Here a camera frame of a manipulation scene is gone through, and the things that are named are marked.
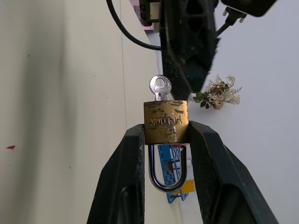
brass padlock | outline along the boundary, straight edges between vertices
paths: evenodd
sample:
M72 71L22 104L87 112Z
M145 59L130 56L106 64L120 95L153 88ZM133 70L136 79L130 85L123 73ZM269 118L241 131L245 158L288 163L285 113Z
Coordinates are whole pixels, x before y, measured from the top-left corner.
M157 86L157 79L161 79L164 86ZM149 85L156 101L144 103L145 144L188 143L187 102L167 100L171 83L164 76L153 77Z

